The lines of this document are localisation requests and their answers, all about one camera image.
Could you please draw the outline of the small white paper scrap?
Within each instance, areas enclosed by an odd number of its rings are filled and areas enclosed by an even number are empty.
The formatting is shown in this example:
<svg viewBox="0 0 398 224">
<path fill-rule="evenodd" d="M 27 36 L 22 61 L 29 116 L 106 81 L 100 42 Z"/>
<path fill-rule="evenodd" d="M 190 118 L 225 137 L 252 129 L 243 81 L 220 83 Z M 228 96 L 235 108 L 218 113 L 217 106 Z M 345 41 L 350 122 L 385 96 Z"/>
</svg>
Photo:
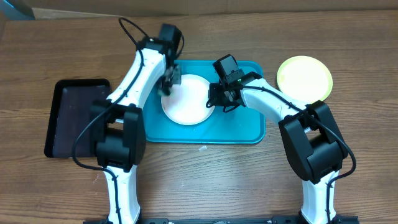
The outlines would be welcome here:
<svg viewBox="0 0 398 224">
<path fill-rule="evenodd" d="M 207 149 L 207 146 L 202 146 L 202 147 L 200 147 L 198 150 L 202 152 L 202 151 L 204 151 L 204 150 L 206 150 L 206 149 Z"/>
</svg>

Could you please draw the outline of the green rimmed plate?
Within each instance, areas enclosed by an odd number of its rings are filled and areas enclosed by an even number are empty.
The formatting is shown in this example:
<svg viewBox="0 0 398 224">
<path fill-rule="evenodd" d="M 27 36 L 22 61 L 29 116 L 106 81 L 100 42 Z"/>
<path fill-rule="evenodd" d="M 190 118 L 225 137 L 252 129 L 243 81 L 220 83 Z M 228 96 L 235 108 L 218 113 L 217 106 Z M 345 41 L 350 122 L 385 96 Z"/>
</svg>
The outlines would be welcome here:
<svg viewBox="0 0 398 224">
<path fill-rule="evenodd" d="M 325 100 L 333 88 L 332 75 L 326 65 L 304 55 L 284 61 L 276 80 L 282 93 L 306 103 Z"/>
</svg>

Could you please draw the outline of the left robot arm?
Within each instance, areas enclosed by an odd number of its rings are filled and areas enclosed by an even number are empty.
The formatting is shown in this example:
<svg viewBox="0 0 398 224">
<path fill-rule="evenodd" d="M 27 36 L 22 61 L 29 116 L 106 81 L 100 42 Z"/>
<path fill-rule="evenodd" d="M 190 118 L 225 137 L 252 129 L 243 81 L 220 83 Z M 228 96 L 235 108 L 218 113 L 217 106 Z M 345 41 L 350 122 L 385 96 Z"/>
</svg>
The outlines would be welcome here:
<svg viewBox="0 0 398 224">
<path fill-rule="evenodd" d="M 162 24 L 158 37 L 146 35 L 137 42 L 134 62 L 117 89 L 90 108 L 90 152 L 108 184 L 106 223 L 139 220 L 136 170 L 146 148 L 142 109 L 153 87 L 169 95 L 172 86 L 181 82 L 175 60 L 183 46 L 182 32 L 175 25 Z"/>
</svg>

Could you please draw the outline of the white plate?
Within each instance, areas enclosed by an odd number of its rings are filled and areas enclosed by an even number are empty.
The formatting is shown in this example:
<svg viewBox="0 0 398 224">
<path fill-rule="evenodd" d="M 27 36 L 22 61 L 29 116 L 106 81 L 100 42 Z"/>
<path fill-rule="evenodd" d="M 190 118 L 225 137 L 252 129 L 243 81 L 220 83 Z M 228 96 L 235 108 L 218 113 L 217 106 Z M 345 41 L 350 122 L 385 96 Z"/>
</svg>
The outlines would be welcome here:
<svg viewBox="0 0 398 224">
<path fill-rule="evenodd" d="M 199 124 L 209 118 L 215 108 L 206 107 L 210 82 L 194 74 L 182 75 L 181 79 L 181 84 L 172 86 L 169 96 L 161 97 L 161 107 L 177 124 Z"/>
</svg>

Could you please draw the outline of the green scrubbing sponge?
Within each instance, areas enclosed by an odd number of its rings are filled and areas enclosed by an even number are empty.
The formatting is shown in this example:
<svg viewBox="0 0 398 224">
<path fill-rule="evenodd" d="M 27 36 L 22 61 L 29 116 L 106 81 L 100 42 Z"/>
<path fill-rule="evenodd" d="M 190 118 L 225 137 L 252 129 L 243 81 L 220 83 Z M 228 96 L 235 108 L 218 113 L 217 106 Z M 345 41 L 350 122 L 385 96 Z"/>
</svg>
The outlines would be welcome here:
<svg viewBox="0 0 398 224">
<path fill-rule="evenodd" d="M 158 89 L 158 94 L 160 96 L 170 96 L 171 92 L 172 92 L 172 88 L 170 86 L 161 86 Z"/>
</svg>

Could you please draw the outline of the teal plastic tray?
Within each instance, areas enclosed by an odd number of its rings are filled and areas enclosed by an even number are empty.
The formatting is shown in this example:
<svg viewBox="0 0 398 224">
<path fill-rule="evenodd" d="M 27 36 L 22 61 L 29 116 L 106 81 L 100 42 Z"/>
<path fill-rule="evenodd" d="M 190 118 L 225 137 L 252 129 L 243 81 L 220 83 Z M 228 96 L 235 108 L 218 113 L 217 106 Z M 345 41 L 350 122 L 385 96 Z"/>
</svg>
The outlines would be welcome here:
<svg viewBox="0 0 398 224">
<path fill-rule="evenodd" d="M 199 75 L 210 83 L 219 78 L 211 60 L 179 60 L 182 75 Z M 195 125 L 185 126 L 170 120 L 161 107 L 161 97 L 154 88 L 144 105 L 146 138 L 151 142 L 194 144 L 256 144 L 266 133 L 266 119 L 258 111 L 238 107 L 224 113 L 214 106 L 209 118 Z"/>
</svg>

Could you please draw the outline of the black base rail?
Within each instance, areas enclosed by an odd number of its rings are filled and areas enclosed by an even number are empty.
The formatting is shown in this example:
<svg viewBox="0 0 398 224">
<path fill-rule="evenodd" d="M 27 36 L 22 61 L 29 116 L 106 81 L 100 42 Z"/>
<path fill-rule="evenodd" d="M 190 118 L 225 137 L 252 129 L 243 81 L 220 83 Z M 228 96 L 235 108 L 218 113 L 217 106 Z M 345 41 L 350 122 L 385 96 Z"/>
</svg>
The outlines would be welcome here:
<svg viewBox="0 0 398 224">
<path fill-rule="evenodd" d="M 110 224 L 107 219 L 97 221 L 83 221 L 83 224 Z M 297 216 L 274 216 L 272 218 L 240 218 L 229 220 L 210 220 L 210 219 L 186 219 L 168 220 L 167 218 L 140 218 L 139 224 L 302 224 L 307 223 L 301 215 Z M 343 217 L 337 215 L 331 221 L 333 224 L 359 224 L 358 217 Z"/>
</svg>

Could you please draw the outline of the black rectangular tray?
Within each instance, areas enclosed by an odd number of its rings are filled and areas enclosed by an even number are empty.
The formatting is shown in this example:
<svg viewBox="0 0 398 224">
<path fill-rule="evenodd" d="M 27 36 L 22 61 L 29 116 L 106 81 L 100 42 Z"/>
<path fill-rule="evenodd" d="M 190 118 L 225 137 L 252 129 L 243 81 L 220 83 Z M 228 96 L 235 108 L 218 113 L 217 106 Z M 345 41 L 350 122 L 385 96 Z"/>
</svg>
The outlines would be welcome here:
<svg viewBox="0 0 398 224">
<path fill-rule="evenodd" d="M 70 158 L 75 139 L 90 122 L 95 100 L 110 94 L 107 79 L 60 80 L 55 84 L 44 154 L 49 158 Z"/>
</svg>

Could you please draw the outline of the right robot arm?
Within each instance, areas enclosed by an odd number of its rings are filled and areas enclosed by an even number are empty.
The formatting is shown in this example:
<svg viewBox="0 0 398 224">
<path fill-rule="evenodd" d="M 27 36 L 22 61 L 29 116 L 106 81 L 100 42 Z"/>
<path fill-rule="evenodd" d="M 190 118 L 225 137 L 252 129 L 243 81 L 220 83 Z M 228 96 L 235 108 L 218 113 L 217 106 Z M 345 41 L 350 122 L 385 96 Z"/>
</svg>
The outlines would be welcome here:
<svg viewBox="0 0 398 224">
<path fill-rule="evenodd" d="M 228 113 L 254 109 L 278 124 L 287 160 L 302 180 L 300 223 L 341 223 L 334 209 L 334 186 L 351 150 L 326 103 L 304 103 L 276 90 L 256 72 L 245 73 L 228 54 L 213 63 L 219 76 L 209 87 L 206 107 Z"/>
</svg>

